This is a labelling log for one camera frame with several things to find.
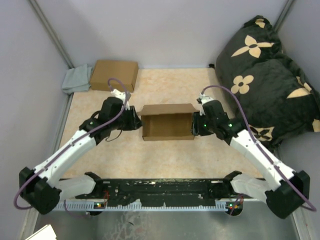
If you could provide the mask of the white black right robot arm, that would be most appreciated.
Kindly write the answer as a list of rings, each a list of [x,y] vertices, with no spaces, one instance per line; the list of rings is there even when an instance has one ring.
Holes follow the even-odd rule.
[[[194,114],[195,136],[215,135],[240,152],[261,173],[257,179],[239,171],[227,175],[223,193],[228,198],[247,195],[265,203],[271,212],[285,219],[309,199],[310,176],[297,172],[266,149],[252,134],[244,119],[229,118],[221,102],[201,93],[201,111]]]

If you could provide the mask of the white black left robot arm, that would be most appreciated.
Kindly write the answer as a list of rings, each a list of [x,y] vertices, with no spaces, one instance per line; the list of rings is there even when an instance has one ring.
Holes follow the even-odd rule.
[[[84,154],[109,138],[112,131],[135,131],[142,126],[135,107],[129,105],[130,97],[127,91],[112,90],[101,109],[86,119],[67,143],[34,168],[23,168],[18,175],[19,190],[14,196],[14,207],[23,209],[18,205],[21,197],[31,208],[46,215],[59,202],[73,197],[101,197],[104,186],[95,176],[88,173],[69,179],[62,176]]]

